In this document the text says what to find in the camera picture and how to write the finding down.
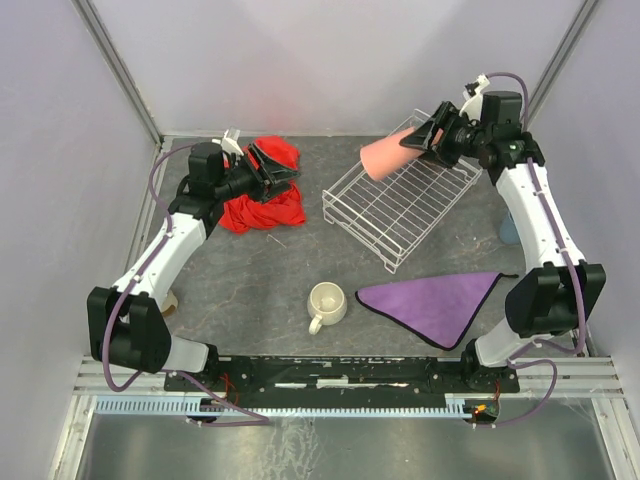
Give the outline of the pink plastic tumbler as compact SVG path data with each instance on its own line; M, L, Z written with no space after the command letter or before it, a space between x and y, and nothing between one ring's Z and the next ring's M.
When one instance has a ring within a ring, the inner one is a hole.
M360 149L360 162L364 171L372 180L383 180L422 154L417 149L400 145L400 140L414 131L415 128L410 127Z

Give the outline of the beige cup behind arm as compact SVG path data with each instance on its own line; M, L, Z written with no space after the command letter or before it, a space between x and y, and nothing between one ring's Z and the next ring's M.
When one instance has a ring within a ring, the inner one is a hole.
M175 294L169 290L160 307L161 313L164 317L172 315L178 307L178 300Z

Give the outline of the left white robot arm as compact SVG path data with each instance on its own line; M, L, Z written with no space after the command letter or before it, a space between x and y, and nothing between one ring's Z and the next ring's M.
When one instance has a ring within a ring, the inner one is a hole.
M162 207L163 224L136 263L112 286L87 298L92 357L111 366L157 373L199 373L212 346L170 333L161 308L192 254L205 243L226 202L246 196L266 203L287 192L298 171L256 143L241 148L231 139L186 146L188 173L175 198Z

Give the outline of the blue plastic cup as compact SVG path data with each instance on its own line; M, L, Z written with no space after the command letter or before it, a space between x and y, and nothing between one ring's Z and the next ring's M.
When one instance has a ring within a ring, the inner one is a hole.
M520 236L511 212L508 211L499 228L499 238L506 245L519 245Z

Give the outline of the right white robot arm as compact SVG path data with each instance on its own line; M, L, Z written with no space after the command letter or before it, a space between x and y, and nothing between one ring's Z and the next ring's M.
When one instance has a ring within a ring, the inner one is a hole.
M461 109L444 101L399 142L447 168L462 157L477 160L515 224L526 273L506 296L503 320L473 343L481 367L505 367L533 347L556 348L554 337L570 331L578 339L564 351L582 352L606 282L603 266L586 260L561 218L544 156L521 118L526 104L512 91L478 93Z

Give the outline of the cream ceramic mug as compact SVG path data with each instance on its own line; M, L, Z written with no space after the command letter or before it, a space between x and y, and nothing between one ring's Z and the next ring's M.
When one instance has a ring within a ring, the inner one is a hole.
M316 335L325 326L339 323L346 315L347 300L344 291L335 283L316 284L307 299L311 317L308 332Z

